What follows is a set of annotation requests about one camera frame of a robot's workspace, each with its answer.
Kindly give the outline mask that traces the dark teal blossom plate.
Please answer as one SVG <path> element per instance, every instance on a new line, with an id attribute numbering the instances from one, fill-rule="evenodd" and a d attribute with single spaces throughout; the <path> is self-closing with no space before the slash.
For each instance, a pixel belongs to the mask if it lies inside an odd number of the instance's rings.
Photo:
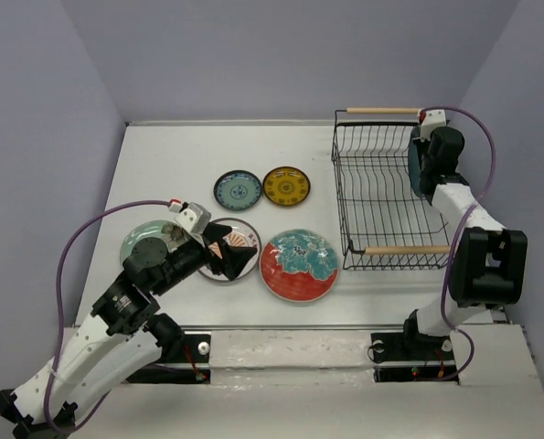
<path id="1" fill-rule="evenodd" d="M 421 150 L 423 141 L 420 137 L 412 136 L 407 150 L 408 176 L 413 194 L 420 199 L 425 196 L 421 190 Z"/>

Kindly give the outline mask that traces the small blue white plate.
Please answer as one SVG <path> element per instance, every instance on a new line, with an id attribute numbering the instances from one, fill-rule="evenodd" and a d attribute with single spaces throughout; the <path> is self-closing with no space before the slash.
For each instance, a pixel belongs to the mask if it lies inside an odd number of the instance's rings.
<path id="1" fill-rule="evenodd" d="M 253 207 L 261 198 L 262 184 L 247 170 L 231 170 L 218 178 L 213 187 L 215 200 L 221 207 L 243 211 Z"/>

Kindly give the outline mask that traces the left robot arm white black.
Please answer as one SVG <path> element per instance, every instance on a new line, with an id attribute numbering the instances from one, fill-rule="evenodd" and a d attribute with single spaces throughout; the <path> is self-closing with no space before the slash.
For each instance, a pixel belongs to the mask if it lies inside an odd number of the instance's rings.
<path id="1" fill-rule="evenodd" d="M 229 226 L 210 222 L 175 250 L 161 238 L 139 240 L 123 269 L 59 351 L 30 380 L 0 391 L 0 415 L 15 438 L 67 438 L 104 397 L 143 367 L 188 355 L 183 329 L 160 312 L 157 296 L 203 267 L 233 281 L 256 256 L 231 246 Z"/>

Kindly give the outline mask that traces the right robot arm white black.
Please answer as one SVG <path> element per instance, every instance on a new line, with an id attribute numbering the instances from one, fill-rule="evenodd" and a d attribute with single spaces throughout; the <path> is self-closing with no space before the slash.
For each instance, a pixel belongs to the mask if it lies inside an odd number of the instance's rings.
<path id="1" fill-rule="evenodd" d="M 426 360 L 465 321 L 512 305 L 522 294 L 528 238 L 494 219 L 475 197 L 457 170 L 464 144 L 463 134 L 449 126 L 411 131 L 411 188 L 441 213 L 454 236 L 440 297 L 404 322 L 400 348 L 409 360 Z"/>

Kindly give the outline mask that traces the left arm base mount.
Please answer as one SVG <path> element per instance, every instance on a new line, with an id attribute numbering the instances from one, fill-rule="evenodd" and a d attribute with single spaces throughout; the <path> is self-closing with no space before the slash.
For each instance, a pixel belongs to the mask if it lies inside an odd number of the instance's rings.
<path id="1" fill-rule="evenodd" d="M 130 375 L 125 382 L 129 384 L 210 384 L 210 350 L 210 333 L 186 333 L 184 346 L 180 351 L 143 366 Z"/>

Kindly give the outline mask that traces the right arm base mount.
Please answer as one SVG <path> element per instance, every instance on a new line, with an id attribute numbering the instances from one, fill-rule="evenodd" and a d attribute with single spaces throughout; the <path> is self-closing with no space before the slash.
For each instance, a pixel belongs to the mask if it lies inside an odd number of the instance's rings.
<path id="1" fill-rule="evenodd" d="M 450 338 L 410 342 L 401 332 L 374 332 L 367 348 L 377 383 L 453 380 L 457 371 Z"/>

